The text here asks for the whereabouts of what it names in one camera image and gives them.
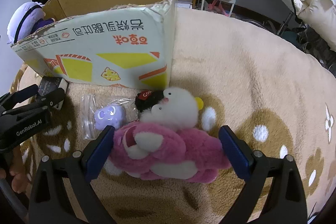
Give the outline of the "person left hand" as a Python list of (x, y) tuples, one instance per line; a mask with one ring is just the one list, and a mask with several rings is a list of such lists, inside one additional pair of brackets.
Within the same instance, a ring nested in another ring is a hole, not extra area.
[(26, 175), (26, 168), (23, 164), (20, 146), (13, 149), (13, 162), (9, 170), (9, 174), (13, 177), (11, 187), (16, 193), (26, 191), (29, 180)]

